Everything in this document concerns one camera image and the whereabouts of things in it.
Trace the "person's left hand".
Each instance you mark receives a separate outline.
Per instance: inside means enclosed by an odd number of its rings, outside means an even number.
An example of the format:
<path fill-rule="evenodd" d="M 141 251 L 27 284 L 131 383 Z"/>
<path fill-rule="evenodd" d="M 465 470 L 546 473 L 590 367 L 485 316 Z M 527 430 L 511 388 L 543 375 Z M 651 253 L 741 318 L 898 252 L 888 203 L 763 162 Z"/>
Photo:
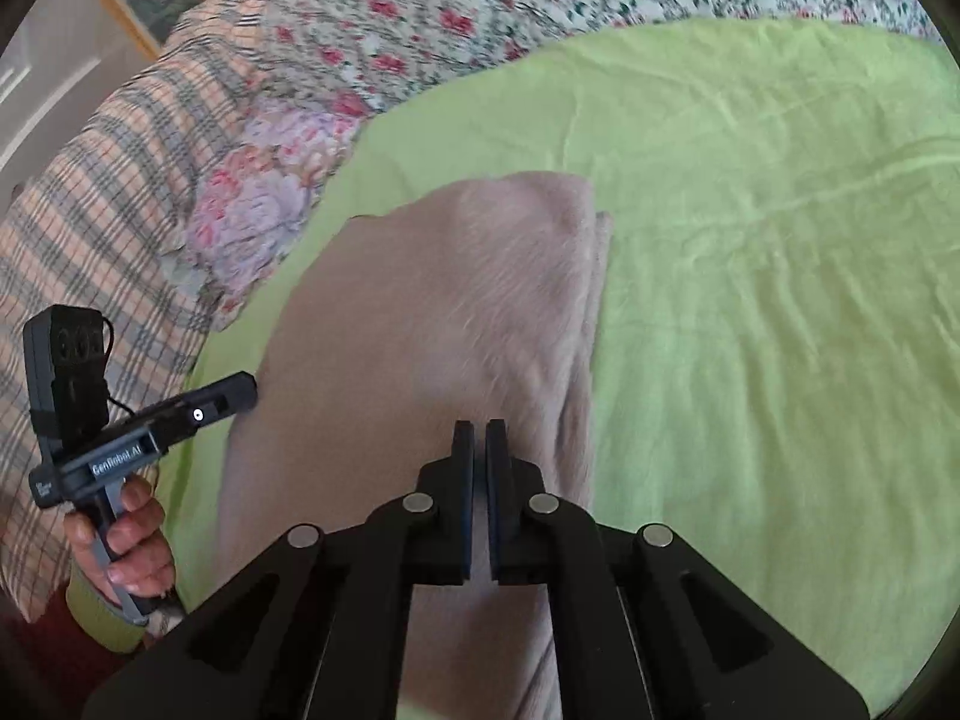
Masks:
<path fill-rule="evenodd" d="M 106 536 L 114 559 L 101 567 L 94 555 L 96 528 L 82 512 L 65 515 L 65 536 L 76 566 L 99 595 L 119 606 L 116 590 L 140 598 L 166 595 L 174 587 L 176 567 L 167 539 L 161 532 L 164 509 L 141 476 L 132 476 L 121 491 L 124 515 L 112 523 Z"/>

